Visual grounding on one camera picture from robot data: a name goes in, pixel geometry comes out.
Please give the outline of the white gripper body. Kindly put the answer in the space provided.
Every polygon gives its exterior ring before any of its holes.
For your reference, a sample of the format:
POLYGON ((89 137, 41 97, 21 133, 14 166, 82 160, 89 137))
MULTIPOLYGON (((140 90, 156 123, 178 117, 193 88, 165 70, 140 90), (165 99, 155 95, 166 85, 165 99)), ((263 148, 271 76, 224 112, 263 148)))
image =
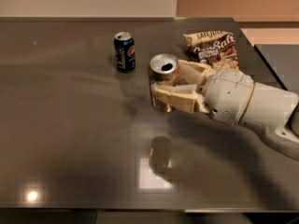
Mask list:
POLYGON ((235 71, 210 76, 202 89, 209 117, 226 125, 236 125, 249 103, 254 81, 235 71))

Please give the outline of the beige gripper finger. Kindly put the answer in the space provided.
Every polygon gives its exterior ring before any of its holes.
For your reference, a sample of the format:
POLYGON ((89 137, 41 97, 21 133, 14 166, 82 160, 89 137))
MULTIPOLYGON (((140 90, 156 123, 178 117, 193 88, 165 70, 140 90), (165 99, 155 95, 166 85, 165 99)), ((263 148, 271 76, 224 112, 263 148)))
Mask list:
POLYGON ((205 98, 197 92, 196 84, 168 86, 153 83, 150 95, 153 107, 161 112, 177 109, 187 113, 209 113, 205 98))
POLYGON ((180 77, 189 84, 196 84, 199 87, 206 83, 209 76, 215 74, 215 70, 207 64, 188 62, 185 60, 178 61, 180 67, 180 77))

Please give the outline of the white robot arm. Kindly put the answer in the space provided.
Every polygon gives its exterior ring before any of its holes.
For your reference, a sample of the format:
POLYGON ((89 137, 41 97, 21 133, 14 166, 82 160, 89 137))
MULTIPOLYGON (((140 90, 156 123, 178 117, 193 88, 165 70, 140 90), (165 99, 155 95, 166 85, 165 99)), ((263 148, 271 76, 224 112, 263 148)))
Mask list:
POLYGON ((227 125, 256 130, 275 148, 298 148, 298 134, 288 125, 298 95, 254 81, 237 69, 217 71, 204 63, 173 57, 149 65, 152 104, 167 112, 202 112, 227 125))

